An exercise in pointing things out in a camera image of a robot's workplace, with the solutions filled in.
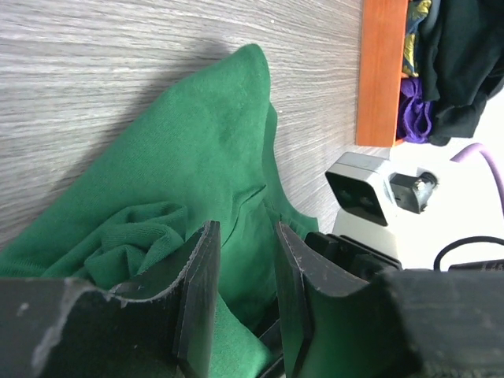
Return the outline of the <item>green t shirt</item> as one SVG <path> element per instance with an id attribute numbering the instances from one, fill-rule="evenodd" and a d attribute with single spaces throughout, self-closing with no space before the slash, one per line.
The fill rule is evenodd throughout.
<path id="1" fill-rule="evenodd" d="M 209 374 L 259 376 L 272 361 L 254 330 L 276 298 L 276 225 L 300 236 L 318 228 L 284 193 L 276 126 L 266 57 L 243 46 L 157 98 L 2 251 L 2 276 L 78 277 L 110 289 L 217 221 Z"/>

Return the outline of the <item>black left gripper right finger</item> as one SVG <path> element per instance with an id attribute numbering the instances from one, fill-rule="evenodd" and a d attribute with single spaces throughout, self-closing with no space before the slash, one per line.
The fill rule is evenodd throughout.
<path id="1" fill-rule="evenodd" d="M 369 281 L 276 227 L 289 377 L 500 377 L 500 272 L 385 271 Z"/>

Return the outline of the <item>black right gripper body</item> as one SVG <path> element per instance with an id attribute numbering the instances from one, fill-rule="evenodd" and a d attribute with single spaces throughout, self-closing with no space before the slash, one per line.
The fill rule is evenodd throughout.
<path id="1" fill-rule="evenodd" d="M 324 258 L 365 281 L 370 281 L 384 269 L 402 269 L 398 260 L 346 236 L 310 232 L 304 242 Z M 258 338 L 272 353 L 272 361 L 262 369 L 259 376 L 283 377 L 284 353 L 277 300 L 271 303 L 258 325 Z"/>

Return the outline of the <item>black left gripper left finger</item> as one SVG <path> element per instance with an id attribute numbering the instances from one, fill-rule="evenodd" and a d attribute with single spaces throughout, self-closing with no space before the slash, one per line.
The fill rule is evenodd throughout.
<path id="1" fill-rule="evenodd" d="M 77 278 L 2 280 L 2 376 L 208 376 L 220 256 L 220 225 L 209 221 L 110 290 Z"/>

